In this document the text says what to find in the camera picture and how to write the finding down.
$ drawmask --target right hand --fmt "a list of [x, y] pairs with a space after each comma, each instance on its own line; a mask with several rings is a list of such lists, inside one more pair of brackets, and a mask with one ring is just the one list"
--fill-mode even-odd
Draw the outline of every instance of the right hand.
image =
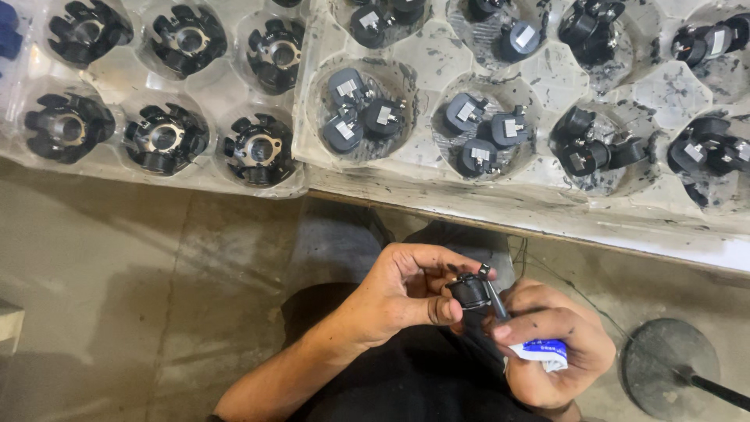
[[[491, 312], [484, 330], [508, 356], [505, 377], [521, 402], [561, 408], [612, 366], [617, 350], [596, 312], [530, 279], [517, 281], [500, 296], [513, 319], [497, 322]], [[568, 369], [545, 372], [541, 362], [521, 359], [508, 347], [534, 339], [562, 340], [568, 349]]]

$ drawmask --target blue object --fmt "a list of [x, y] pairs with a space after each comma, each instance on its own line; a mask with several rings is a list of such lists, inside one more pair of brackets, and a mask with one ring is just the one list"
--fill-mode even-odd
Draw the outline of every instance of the blue object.
[[0, 26], [7, 26], [14, 31], [18, 29], [18, 14], [13, 6], [0, 0]]
[[23, 37], [10, 26], [0, 25], [0, 56], [15, 59], [21, 51]]

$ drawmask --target left hand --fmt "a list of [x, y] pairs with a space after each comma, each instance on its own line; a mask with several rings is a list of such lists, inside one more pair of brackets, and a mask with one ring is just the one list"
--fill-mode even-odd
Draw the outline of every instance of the left hand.
[[[360, 286], [322, 321], [326, 335], [361, 352], [382, 345], [406, 327], [459, 322], [461, 305], [443, 286], [459, 273], [476, 273], [480, 266], [442, 246], [392, 243]], [[492, 270], [490, 279], [496, 274]]]

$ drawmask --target fingernail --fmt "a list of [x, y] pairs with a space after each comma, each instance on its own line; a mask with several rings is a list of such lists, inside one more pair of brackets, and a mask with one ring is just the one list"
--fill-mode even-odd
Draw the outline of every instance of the fingernail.
[[507, 325], [501, 325], [499, 327], [495, 327], [494, 330], [492, 330], [492, 337], [494, 337], [496, 340], [504, 339], [511, 333], [511, 328]]

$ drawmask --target silver metal plate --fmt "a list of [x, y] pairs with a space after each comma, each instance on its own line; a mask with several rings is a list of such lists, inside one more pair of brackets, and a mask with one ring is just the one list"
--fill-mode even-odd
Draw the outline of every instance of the silver metal plate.
[[692, 143], [689, 143], [685, 146], [685, 152], [690, 155], [692, 159], [694, 159], [696, 162], [699, 162], [703, 159], [703, 154], [701, 153], [701, 150], [696, 148], [695, 145]]
[[467, 101], [461, 108], [461, 111], [458, 112], [458, 115], [456, 115], [456, 118], [462, 122], [465, 122], [469, 118], [469, 115], [471, 113], [474, 113], [474, 109], [474, 104], [471, 104]]
[[505, 137], [518, 136], [518, 132], [515, 130], [515, 119], [508, 119], [503, 124], [505, 126]]
[[724, 37], [726, 31], [717, 31], [713, 35], [713, 48], [711, 49], [711, 56], [719, 54], [724, 49]]
[[388, 116], [391, 115], [391, 108], [390, 107], [381, 107], [380, 113], [377, 115], [377, 122], [381, 125], [387, 125], [388, 124]]
[[486, 149], [472, 148], [472, 158], [479, 158], [482, 161], [490, 161], [490, 152]]
[[584, 166], [586, 159], [581, 157], [581, 154], [578, 154], [577, 152], [570, 155], [570, 162], [573, 164], [575, 170], [581, 171], [586, 168], [586, 166]]
[[336, 124], [336, 129], [338, 130], [338, 133], [340, 133], [341, 136], [343, 136], [345, 140], [349, 140], [349, 138], [354, 136], [354, 132], [352, 132], [349, 129], [349, 126], [347, 126], [347, 124], [343, 121]]
[[377, 28], [377, 21], [379, 20], [380, 18], [375, 12], [370, 12], [369, 14], [366, 14], [364, 17], [360, 18], [359, 23], [361, 23], [365, 28], [369, 26]]
[[524, 29], [524, 31], [521, 32], [520, 35], [518, 35], [518, 38], [516, 38], [516, 42], [521, 48], [524, 48], [535, 33], [536, 31], [534, 30], [534, 28], [532, 28], [531, 26], [527, 26], [526, 29]]
[[353, 79], [350, 79], [336, 87], [336, 91], [342, 97], [345, 95], [348, 95], [351, 91], [354, 91], [355, 89], [357, 89], [357, 85], [354, 84]]

